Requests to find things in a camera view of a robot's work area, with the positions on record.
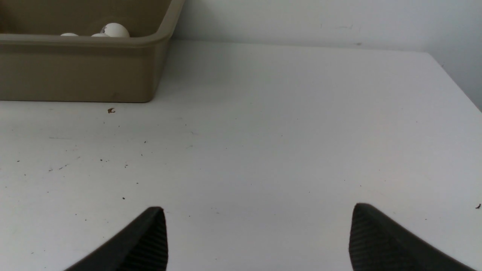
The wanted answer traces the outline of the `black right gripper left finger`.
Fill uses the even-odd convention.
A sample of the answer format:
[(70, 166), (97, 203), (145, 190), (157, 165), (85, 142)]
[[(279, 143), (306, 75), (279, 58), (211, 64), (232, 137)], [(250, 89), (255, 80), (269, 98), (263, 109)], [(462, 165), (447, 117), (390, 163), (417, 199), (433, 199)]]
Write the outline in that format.
[(149, 207), (67, 270), (165, 271), (167, 264), (168, 238), (164, 210)]

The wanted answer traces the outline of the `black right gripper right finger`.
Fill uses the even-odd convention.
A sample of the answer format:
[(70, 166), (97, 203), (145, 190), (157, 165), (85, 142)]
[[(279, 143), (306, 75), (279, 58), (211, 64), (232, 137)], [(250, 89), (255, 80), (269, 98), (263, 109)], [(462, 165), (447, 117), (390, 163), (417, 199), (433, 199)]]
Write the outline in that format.
[(354, 206), (348, 242), (355, 271), (470, 271), (367, 203)]

